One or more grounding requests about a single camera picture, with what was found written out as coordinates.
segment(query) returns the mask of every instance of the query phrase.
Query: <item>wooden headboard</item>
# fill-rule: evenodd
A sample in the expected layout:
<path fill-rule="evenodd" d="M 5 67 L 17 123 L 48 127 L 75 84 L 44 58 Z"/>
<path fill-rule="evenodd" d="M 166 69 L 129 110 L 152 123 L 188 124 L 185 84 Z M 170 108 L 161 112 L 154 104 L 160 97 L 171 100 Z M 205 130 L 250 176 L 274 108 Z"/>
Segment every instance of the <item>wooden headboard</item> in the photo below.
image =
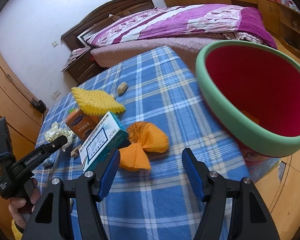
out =
<path fill-rule="evenodd" d="M 130 14 L 153 9 L 152 0 L 113 0 L 89 13 L 81 22 L 61 36 L 71 50 L 87 46 L 85 36 L 96 33 L 118 19 Z"/>

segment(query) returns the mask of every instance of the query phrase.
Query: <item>nightstand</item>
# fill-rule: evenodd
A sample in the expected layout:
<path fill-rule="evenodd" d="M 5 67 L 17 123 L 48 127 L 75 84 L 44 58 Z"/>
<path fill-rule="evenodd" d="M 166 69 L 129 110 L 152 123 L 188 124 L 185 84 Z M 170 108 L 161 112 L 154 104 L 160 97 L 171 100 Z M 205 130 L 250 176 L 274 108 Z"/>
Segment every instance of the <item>nightstand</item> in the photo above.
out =
<path fill-rule="evenodd" d="M 106 68 L 102 68 L 96 61 L 91 61 L 91 54 L 88 50 L 72 62 L 64 71 L 68 72 L 80 85 L 104 70 Z"/>

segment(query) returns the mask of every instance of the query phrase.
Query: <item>small wooden block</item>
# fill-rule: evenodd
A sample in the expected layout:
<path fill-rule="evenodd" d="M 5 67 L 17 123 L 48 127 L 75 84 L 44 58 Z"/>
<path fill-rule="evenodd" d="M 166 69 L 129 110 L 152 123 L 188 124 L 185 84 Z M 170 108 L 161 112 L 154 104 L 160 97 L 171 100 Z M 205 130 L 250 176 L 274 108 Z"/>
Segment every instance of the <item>small wooden block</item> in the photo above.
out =
<path fill-rule="evenodd" d="M 76 148 L 74 148 L 71 152 L 72 158 L 77 158 L 79 156 L 79 149 L 81 148 L 81 144 L 79 144 Z"/>

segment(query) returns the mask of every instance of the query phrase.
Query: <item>blue plaid tablecloth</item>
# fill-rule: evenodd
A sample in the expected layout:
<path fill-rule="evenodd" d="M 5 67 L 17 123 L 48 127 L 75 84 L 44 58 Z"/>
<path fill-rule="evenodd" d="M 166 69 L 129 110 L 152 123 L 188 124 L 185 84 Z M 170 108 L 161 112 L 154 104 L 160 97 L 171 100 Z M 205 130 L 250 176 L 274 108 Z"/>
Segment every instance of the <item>blue plaid tablecloth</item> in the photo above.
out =
<path fill-rule="evenodd" d="M 168 135 L 170 147 L 163 154 L 148 155 L 151 171 L 117 171 L 109 195 L 98 203 L 105 231 L 111 240 L 193 239 L 204 204 L 189 184 L 181 162 L 182 150 L 190 147 L 210 170 L 234 180 L 249 176 L 241 152 L 208 111 L 196 78 L 169 47 L 128 59 L 80 87 L 115 94 L 124 81 L 129 88 L 116 99 L 126 107 L 119 115 L 122 124 L 128 127 L 137 121 L 152 122 Z M 66 126 L 63 120 L 76 106 L 70 93 L 50 109 L 37 146 L 45 142 L 44 133 L 53 122 Z M 80 158 L 70 157 L 79 143 L 76 137 L 66 152 L 54 153 L 52 168 L 39 166 L 34 171 L 41 190 L 54 177 L 75 179 L 82 174 Z M 221 240 L 227 237 L 231 202 L 227 200 Z M 81 239 L 75 201 L 72 224 L 75 239 Z"/>

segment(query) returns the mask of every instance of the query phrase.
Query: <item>purple blanket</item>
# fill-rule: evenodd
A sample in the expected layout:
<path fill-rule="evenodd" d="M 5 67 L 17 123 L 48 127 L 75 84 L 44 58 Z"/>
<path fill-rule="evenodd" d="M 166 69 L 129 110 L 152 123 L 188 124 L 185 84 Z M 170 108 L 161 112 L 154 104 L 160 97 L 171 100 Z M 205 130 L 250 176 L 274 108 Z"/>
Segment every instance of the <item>purple blanket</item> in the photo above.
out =
<path fill-rule="evenodd" d="M 262 23 L 259 10 L 224 4 L 175 6 L 146 10 L 119 19 L 85 40 L 95 47 L 126 41 L 188 35 L 249 33 L 277 49 Z"/>

